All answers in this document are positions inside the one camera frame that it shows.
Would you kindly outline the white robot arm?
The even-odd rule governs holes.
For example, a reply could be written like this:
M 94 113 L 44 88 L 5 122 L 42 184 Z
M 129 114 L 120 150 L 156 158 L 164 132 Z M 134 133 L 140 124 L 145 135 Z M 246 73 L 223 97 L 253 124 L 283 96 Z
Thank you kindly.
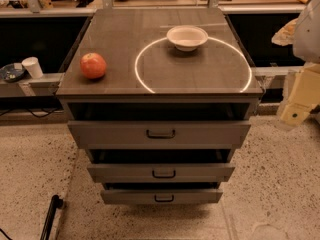
M 306 64 L 294 75 L 278 110 L 282 123 L 296 127 L 320 104 L 320 0 L 310 0 L 298 17 L 293 53 Z

